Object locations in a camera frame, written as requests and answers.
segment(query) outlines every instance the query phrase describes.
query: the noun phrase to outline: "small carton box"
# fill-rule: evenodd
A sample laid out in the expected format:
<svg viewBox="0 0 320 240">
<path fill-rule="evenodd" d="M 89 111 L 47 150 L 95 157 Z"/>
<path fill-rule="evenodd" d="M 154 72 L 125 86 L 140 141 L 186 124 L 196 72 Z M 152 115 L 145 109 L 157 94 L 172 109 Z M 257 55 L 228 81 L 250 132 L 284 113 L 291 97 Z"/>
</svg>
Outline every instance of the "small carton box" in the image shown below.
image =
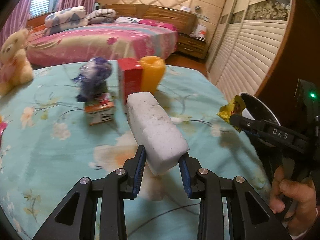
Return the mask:
<svg viewBox="0 0 320 240">
<path fill-rule="evenodd" d="M 118 60 L 119 98 L 126 113 L 128 95 L 140 92 L 142 67 L 134 58 Z"/>
<path fill-rule="evenodd" d="M 101 93 L 96 96 L 95 100 L 84 103 L 84 110 L 88 114 L 89 125 L 113 120 L 115 104 L 112 96 L 108 93 L 105 83 L 99 90 Z"/>
</svg>

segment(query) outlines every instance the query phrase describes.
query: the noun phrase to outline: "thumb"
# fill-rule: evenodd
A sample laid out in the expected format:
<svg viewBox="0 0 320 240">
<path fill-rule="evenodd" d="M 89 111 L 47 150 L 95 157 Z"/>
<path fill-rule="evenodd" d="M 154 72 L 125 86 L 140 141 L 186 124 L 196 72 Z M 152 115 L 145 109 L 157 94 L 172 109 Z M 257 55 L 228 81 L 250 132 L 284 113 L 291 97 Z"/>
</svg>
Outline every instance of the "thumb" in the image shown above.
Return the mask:
<svg viewBox="0 0 320 240">
<path fill-rule="evenodd" d="M 280 183 L 280 191 L 285 196 L 300 203 L 305 203 L 315 198 L 315 190 L 307 184 L 284 179 Z"/>
</svg>

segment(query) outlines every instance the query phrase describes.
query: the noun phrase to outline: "pink pillow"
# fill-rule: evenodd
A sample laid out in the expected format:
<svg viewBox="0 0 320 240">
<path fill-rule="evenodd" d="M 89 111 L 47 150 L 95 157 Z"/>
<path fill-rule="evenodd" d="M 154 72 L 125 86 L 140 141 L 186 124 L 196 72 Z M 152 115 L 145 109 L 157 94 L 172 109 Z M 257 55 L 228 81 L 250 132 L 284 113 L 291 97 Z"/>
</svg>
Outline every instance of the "pink pillow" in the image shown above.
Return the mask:
<svg viewBox="0 0 320 240">
<path fill-rule="evenodd" d="M 170 24 L 170 23 L 163 23 L 163 22 L 158 22 L 155 20 L 149 20 L 149 19 L 144 19 L 139 21 L 140 24 L 145 24 L 145 25 L 150 25 L 150 26 L 158 26 L 158 27 L 164 27 L 167 28 L 173 32 L 178 31 L 177 27 Z"/>
</svg>

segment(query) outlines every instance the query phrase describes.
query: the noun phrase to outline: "nightstand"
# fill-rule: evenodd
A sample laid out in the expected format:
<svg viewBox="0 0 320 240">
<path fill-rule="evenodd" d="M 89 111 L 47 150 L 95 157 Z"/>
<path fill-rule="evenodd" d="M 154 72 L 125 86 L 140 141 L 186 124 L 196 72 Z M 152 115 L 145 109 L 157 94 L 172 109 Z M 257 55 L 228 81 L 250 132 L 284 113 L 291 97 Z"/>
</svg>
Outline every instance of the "nightstand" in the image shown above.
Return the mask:
<svg viewBox="0 0 320 240">
<path fill-rule="evenodd" d="M 187 54 L 199 59 L 205 59 L 210 43 L 197 38 L 192 38 L 189 35 L 179 33 L 178 48 L 179 52 Z"/>
</svg>

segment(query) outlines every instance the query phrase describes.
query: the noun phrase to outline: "wooden floor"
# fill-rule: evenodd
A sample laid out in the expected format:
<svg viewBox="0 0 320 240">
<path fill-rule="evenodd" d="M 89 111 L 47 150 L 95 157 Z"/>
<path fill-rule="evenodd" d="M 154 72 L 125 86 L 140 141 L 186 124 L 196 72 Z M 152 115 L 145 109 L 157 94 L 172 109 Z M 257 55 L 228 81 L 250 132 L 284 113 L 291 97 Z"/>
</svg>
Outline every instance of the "wooden floor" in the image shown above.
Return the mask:
<svg viewBox="0 0 320 240">
<path fill-rule="evenodd" d="M 165 63 L 167 65 L 172 65 L 172 66 L 192 68 L 192 69 L 199 71 L 205 77 L 207 77 L 207 71 L 205 69 L 204 63 L 200 63 L 200 62 L 198 62 L 192 58 L 186 57 L 184 55 L 172 54 L 165 60 Z"/>
</svg>

